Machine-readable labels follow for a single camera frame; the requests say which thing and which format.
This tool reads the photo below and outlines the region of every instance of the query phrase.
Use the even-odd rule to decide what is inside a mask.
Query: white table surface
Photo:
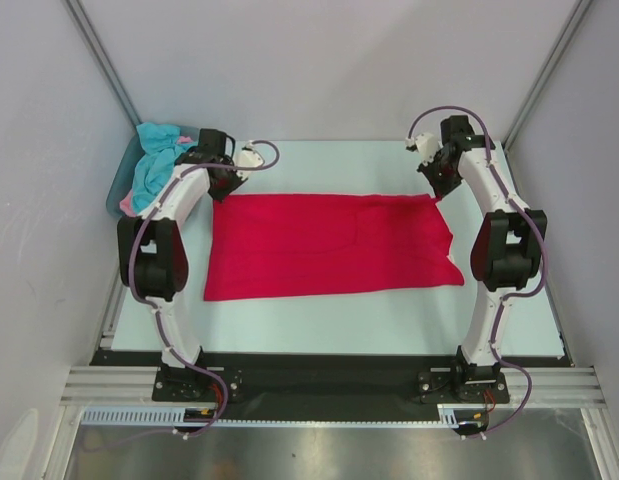
[[[237,193],[432,193],[416,172],[417,154],[395,141],[279,142],[280,163],[252,175]],[[267,147],[262,153],[271,158]],[[504,159],[499,147],[498,154]],[[525,199],[532,208],[533,199]],[[469,255],[482,215],[466,184],[439,208],[454,240],[463,287],[351,295],[204,302],[211,247],[211,199],[196,206],[183,231],[189,280],[183,295],[206,351],[325,354],[454,354],[467,333],[477,290]],[[127,291],[114,350],[159,350],[153,316]],[[517,302],[503,339],[505,355],[562,356],[546,293]]]

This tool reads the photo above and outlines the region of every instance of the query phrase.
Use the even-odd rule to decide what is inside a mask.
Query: floor
[[[81,427],[84,448],[137,433]],[[153,435],[85,453],[76,447],[66,480],[601,478],[579,410],[529,410],[487,441],[451,430],[213,428],[186,443]]]
[[[431,193],[424,176],[416,172],[417,154],[405,151],[401,142],[279,142],[279,147],[280,163],[252,175],[239,193]],[[504,161],[500,148],[498,155]],[[467,185],[446,197],[439,208],[454,234],[451,256],[465,277],[463,287],[203,302],[211,245],[211,202],[203,199],[183,231],[190,264],[183,295],[195,334],[206,351],[455,353],[467,333],[475,303],[477,288],[469,254],[482,215]],[[151,314],[126,292],[112,348],[160,347]],[[563,355],[546,293],[515,304],[503,352]]]

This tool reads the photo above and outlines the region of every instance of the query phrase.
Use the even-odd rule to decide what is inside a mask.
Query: pink cloth
[[[133,196],[133,191],[129,190],[129,193],[125,198],[120,201],[120,210],[124,212],[128,217],[135,217],[136,212],[131,208],[131,197]]]
[[[463,285],[428,195],[232,195],[214,202],[204,299]]]

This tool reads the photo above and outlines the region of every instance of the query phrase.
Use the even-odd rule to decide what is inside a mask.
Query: white wall
[[[619,426],[619,0],[594,4],[512,157],[549,218],[567,341],[580,365],[595,365]]]
[[[113,98],[60,1],[0,0],[0,445],[36,408],[36,458],[115,271]]]
[[[574,3],[84,1],[143,119],[275,140],[401,139],[449,103],[500,138]]]

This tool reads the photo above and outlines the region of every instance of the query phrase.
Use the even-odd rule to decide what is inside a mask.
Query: teal cloth
[[[197,143],[178,144],[180,127],[143,123],[136,127],[144,157],[136,165],[131,187],[131,208],[135,213],[151,205],[167,184],[176,160]]]

